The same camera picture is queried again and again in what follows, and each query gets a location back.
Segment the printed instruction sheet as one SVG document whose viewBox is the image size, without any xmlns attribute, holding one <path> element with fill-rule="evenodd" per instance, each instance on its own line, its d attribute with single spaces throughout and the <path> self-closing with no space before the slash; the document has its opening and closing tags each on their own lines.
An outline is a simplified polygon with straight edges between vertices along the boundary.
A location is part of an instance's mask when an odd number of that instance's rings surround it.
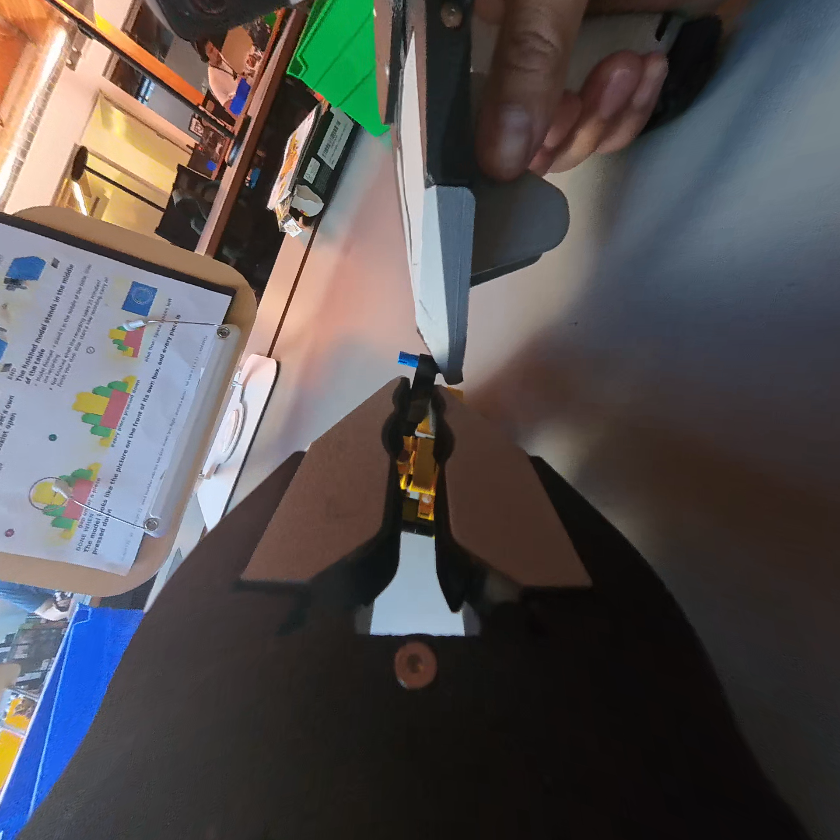
<svg viewBox="0 0 840 840">
<path fill-rule="evenodd" d="M 126 575 L 235 289 L 2 215 L 2 552 Z"/>
</svg>

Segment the yellow black lego model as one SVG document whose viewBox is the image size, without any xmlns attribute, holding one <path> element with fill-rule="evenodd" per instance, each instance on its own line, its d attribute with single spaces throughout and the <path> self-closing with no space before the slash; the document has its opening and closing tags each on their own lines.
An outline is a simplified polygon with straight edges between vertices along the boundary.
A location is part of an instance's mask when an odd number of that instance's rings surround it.
<svg viewBox="0 0 840 840">
<path fill-rule="evenodd" d="M 435 535 L 438 462 L 434 454 L 437 410 L 433 405 L 439 369 L 432 356 L 401 351 L 397 362 L 412 378 L 405 380 L 396 426 L 402 449 L 395 458 L 402 498 L 402 528 L 421 537 Z"/>
</svg>

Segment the person's right hand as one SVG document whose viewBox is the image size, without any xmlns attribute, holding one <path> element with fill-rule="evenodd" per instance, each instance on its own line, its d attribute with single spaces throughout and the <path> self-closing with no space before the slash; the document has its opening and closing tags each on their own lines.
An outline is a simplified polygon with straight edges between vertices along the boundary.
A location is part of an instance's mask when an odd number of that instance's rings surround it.
<svg viewBox="0 0 840 840">
<path fill-rule="evenodd" d="M 512 181 L 530 170 L 566 172 L 594 153 L 626 148 L 650 120 L 668 73 L 655 52 L 613 53 L 579 92 L 566 88 L 571 52 L 587 16 L 662 14 L 666 1 L 484 1 L 478 17 L 500 32 L 476 129 L 488 176 Z"/>
</svg>

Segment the long wooden desk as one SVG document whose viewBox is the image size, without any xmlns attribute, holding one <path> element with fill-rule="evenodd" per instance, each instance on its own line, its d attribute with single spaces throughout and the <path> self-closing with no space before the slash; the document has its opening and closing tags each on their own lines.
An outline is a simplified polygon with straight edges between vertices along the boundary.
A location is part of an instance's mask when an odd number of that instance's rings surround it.
<svg viewBox="0 0 840 840">
<path fill-rule="evenodd" d="M 259 76 L 248 96 L 245 111 L 235 125 L 234 141 L 230 148 L 237 154 L 233 163 L 228 163 L 220 176 L 217 194 L 195 247 L 195 252 L 200 256 L 213 258 L 216 255 L 307 18 L 308 6 L 278 11 L 276 26 L 269 40 L 269 51 L 260 65 Z"/>
</svg>

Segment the yellow black cardboard box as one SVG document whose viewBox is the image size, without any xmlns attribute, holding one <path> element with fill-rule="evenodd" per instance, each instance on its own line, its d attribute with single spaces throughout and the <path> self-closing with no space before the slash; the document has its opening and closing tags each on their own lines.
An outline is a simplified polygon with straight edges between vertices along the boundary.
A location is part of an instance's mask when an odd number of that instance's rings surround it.
<svg viewBox="0 0 840 840">
<path fill-rule="evenodd" d="M 266 208 L 274 213 L 286 192 L 305 182 L 320 195 L 325 209 L 359 127 L 349 114 L 332 105 L 311 110 L 287 140 Z"/>
</svg>

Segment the metal clip bar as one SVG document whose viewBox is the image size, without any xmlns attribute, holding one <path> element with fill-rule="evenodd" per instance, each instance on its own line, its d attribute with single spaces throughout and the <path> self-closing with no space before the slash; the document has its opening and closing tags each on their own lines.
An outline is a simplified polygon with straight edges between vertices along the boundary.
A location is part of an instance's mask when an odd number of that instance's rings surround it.
<svg viewBox="0 0 840 840">
<path fill-rule="evenodd" d="M 209 335 L 210 353 L 185 415 L 185 425 L 143 523 L 142 533 L 147 539 L 163 538 L 180 527 L 228 401 L 241 352 L 241 332 L 233 323 L 224 323 L 214 326 Z"/>
</svg>

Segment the wooden instruction board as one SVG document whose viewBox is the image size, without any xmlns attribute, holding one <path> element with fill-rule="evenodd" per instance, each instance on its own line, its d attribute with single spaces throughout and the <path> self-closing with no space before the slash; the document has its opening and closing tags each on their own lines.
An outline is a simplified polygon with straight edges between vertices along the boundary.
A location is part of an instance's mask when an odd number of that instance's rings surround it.
<svg viewBox="0 0 840 840">
<path fill-rule="evenodd" d="M 164 268 L 182 270 L 199 279 L 234 288 L 234 301 L 227 315 L 227 323 L 233 323 L 240 329 L 239 346 L 242 353 L 256 319 L 256 297 L 236 269 L 190 250 L 175 247 L 158 237 L 135 233 L 96 218 L 84 217 L 69 209 L 42 206 L 14 215 L 3 214 L 47 226 L 56 232 L 78 236 L 93 244 L 118 250 L 122 254 L 160 264 Z M 68 563 L 29 560 L 20 555 L 2 552 L 2 579 L 81 594 L 122 594 L 149 580 L 152 574 L 160 569 L 172 550 L 178 529 L 160 539 L 143 538 L 138 559 L 126 575 L 90 570 Z"/>
</svg>

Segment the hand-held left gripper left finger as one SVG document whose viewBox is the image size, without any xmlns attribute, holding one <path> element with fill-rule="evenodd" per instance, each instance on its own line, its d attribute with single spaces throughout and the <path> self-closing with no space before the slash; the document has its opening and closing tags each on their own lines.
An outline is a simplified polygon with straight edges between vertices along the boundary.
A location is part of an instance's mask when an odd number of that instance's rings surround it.
<svg viewBox="0 0 840 840">
<path fill-rule="evenodd" d="M 242 592 L 372 604 L 392 582 L 400 549 L 396 457 L 411 386 L 398 376 L 305 451 L 289 456 L 241 502 L 266 506 L 240 574 Z"/>
</svg>

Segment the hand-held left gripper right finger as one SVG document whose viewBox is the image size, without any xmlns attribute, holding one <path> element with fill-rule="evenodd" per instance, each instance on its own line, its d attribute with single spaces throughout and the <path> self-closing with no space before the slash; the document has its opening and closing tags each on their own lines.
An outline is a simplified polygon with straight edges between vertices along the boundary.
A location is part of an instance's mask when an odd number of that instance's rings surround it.
<svg viewBox="0 0 840 840">
<path fill-rule="evenodd" d="M 436 571 L 449 608 L 477 604 L 489 581 L 514 597 L 591 589 L 524 449 L 448 388 L 435 388 L 432 407 Z"/>
</svg>

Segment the blue plastic bin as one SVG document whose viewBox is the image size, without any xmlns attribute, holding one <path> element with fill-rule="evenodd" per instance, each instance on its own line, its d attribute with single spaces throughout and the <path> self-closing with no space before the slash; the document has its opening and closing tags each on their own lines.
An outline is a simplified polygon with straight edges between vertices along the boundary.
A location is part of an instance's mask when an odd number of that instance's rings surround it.
<svg viewBox="0 0 840 840">
<path fill-rule="evenodd" d="M 80 605 L 2 787 L 1 838 L 15 838 L 67 767 L 137 631 L 141 609 Z"/>
</svg>

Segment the black printed cardboard box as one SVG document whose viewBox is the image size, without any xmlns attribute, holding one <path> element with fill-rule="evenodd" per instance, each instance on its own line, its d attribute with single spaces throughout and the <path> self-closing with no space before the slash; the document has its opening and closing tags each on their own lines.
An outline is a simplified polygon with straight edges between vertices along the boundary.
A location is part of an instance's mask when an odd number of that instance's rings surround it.
<svg viewBox="0 0 840 840">
<path fill-rule="evenodd" d="M 57 621 L 33 613 L 26 616 L 1 643 L 1 785 L 13 772 L 49 677 L 58 664 L 61 645 L 78 606 L 88 606 L 90 595 L 73 595 L 68 612 Z"/>
</svg>

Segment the green plastic bin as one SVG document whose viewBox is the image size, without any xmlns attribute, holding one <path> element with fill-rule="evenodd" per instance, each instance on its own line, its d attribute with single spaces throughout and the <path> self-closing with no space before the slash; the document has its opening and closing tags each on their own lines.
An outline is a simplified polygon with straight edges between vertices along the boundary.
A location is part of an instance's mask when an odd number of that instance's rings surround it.
<svg viewBox="0 0 840 840">
<path fill-rule="evenodd" d="M 287 74 L 374 137 L 389 130 L 377 97 L 372 1 L 314 2 Z"/>
</svg>

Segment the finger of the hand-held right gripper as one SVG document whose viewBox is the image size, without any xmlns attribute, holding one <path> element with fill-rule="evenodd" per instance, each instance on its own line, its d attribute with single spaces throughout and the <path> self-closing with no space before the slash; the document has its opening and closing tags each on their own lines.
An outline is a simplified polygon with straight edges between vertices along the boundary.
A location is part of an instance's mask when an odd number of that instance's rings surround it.
<svg viewBox="0 0 840 840">
<path fill-rule="evenodd" d="M 463 381 L 472 287 L 540 260 L 568 233 L 568 200 L 530 171 L 479 172 L 469 47 L 409 39 L 395 116 L 395 166 L 416 328 L 439 373 Z"/>
</svg>

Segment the torn white paper bag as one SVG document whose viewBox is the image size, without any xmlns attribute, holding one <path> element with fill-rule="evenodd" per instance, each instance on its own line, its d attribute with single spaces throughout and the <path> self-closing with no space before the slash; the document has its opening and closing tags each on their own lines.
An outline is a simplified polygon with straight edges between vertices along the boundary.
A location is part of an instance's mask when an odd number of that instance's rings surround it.
<svg viewBox="0 0 840 840">
<path fill-rule="evenodd" d="M 275 216 L 281 233 L 297 237 L 320 216 L 324 201 L 310 185 L 295 185 L 275 205 Z"/>
</svg>

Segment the white stand base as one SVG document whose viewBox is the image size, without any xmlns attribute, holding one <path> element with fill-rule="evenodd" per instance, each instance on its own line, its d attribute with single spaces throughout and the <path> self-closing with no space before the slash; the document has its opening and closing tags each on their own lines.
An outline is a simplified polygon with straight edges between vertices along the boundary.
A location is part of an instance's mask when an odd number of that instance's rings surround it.
<svg viewBox="0 0 840 840">
<path fill-rule="evenodd" d="M 277 360 L 251 354 L 238 367 L 196 483 L 205 530 L 228 513 L 279 374 Z"/>
</svg>

